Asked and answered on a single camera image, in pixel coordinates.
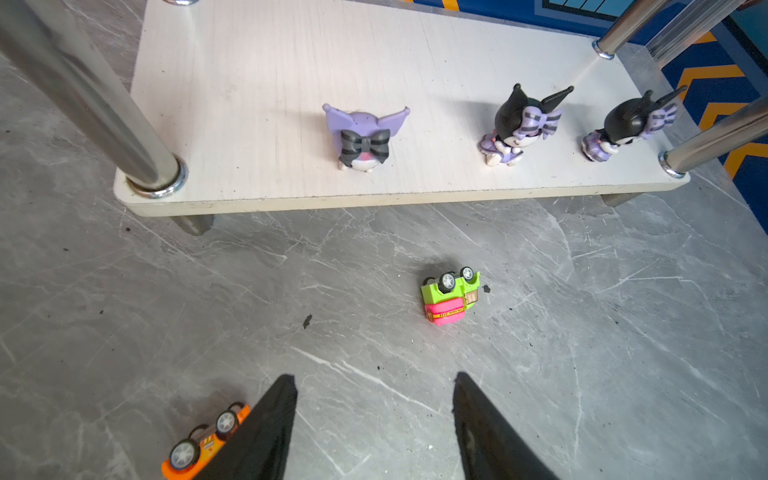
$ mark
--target green toy car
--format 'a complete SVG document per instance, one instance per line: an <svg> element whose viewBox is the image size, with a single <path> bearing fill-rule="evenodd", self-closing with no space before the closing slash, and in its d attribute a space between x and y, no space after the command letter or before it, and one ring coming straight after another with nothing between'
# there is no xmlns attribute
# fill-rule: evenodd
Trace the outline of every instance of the green toy car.
<svg viewBox="0 0 768 480"><path fill-rule="evenodd" d="M429 277L422 284L424 310L435 325L458 322L478 301L480 272L468 266L459 272L443 273L438 279Z"/></svg>

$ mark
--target purple dress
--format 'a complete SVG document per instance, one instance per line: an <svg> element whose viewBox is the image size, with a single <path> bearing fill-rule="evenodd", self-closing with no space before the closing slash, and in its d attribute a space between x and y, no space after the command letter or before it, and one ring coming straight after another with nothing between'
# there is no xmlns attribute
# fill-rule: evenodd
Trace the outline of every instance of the purple dress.
<svg viewBox="0 0 768 480"><path fill-rule="evenodd" d="M508 154L503 154L502 152L498 151L496 146L493 144L493 139L496 137L496 132L494 131L492 134L486 134L482 140L480 140L480 143L478 144L478 149L484 153L484 154L499 154L502 156L502 164L506 165L509 162L513 161L520 155L522 155L522 152L518 153L512 153L512 151L509 151Z"/></svg>
<svg viewBox="0 0 768 480"><path fill-rule="evenodd" d="M607 159L611 158L611 154L603 150L603 148L600 146L600 142L606 140L607 138L603 138L603 135L600 135L599 132L593 131L581 139L581 151L584 152L584 155L586 155L587 159L590 161L606 161Z"/></svg>

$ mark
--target toy car wheel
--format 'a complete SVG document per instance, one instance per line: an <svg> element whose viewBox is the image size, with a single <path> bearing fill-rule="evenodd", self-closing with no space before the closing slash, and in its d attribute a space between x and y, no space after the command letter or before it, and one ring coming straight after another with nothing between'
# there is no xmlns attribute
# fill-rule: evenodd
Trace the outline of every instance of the toy car wheel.
<svg viewBox="0 0 768 480"><path fill-rule="evenodd" d="M168 462L177 471L186 470L200 458L200 446L189 439L178 442L170 451Z"/></svg>
<svg viewBox="0 0 768 480"><path fill-rule="evenodd" d="M216 435L222 442L230 439L237 429L240 422L237 420L237 414L232 410L224 410L219 418L216 419Z"/></svg>
<svg viewBox="0 0 768 480"><path fill-rule="evenodd" d="M465 266L461 269L462 276L464 277L464 280L471 281L475 277L475 272L469 268L468 266Z"/></svg>
<svg viewBox="0 0 768 480"><path fill-rule="evenodd" d="M235 402L229 407L227 407L227 410L232 410L233 412L240 412L240 410L245 408L245 403L242 402Z"/></svg>
<svg viewBox="0 0 768 480"><path fill-rule="evenodd" d="M437 288L443 293L451 293L453 291L453 287L456 286L456 278L454 278L453 273L443 273L440 276L440 280L437 282Z"/></svg>
<svg viewBox="0 0 768 480"><path fill-rule="evenodd" d="M199 424L198 426L196 426L195 428L193 428L193 429L192 429L192 431L190 432L190 434L189 434L189 435L187 435L187 438L188 438L188 439L192 439L192 437L194 437L194 434L196 434L196 433L198 433L198 432L202 432L202 431L204 431L205 429L207 429L208 427L209 427L209 425L208 425L207 423L201 423L201 424Z"/></svg>

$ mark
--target yellow chevron stripe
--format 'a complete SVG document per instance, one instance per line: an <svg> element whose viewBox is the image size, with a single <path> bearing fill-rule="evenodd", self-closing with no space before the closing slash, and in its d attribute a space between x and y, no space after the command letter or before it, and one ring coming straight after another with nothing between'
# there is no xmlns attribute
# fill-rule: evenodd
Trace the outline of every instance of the yellow chevron stripe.
<svg viewBox="0 0 768 480"><path fill-rule="evenodd" d="M768 157L768 145L753 142L730 152L725 160L724 167L732 179L739 173L739 168L741 168L741 164L747 155L751 157Z"/></svg>
<svg viewBox="0 0 768 480"><path fill-rule="evenodd" d="M688 85L688 90L680 94L680 101L685 100L685 96L690 91L690 83L699 78L735 78L743 77L744 72L736 65L716 65L714 67L691 67L683 70L677 87Z"/></svg>
<svg viewBox="0 0 768 480"><path fill-rule="evenodd" d="M701 131L705 131L709 127L715 124L717 117L720 115L733 115L746 104L740 103L720 103L717 101L711 101L707 104L707 109L704 110L704 115L701 116L699 122L699 128Z"/></svg>
<svg viewBox="0 0 768 480"><path fill-rule="evenodd" d="M717 38L715 38L715 36L714 36L714 35L712 35L712 32L711 32L711 31L708 31L708 32L707 32L707 33L705 33L704 35L701 35L701 38L699 38L698 40L696 40L696 41L694 42L694 44L697 44L697 43L709 43L709 42L711 42L711 41L717 41Z"/></svg>

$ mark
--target black bow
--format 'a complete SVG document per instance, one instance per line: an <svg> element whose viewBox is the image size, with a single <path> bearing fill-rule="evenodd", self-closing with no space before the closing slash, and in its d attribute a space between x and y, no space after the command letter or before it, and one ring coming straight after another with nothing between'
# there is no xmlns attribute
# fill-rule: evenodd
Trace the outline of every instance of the black bow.
<svg viewBox="0 0 768 480"><path fill-rule="evenodd" d="M389 129L377 131L370 137L363 137L351 130L342 130L339 160L347 167L352 167L352 161L360 154L370 153L383 164L389 157L388 143Z"/></svg>

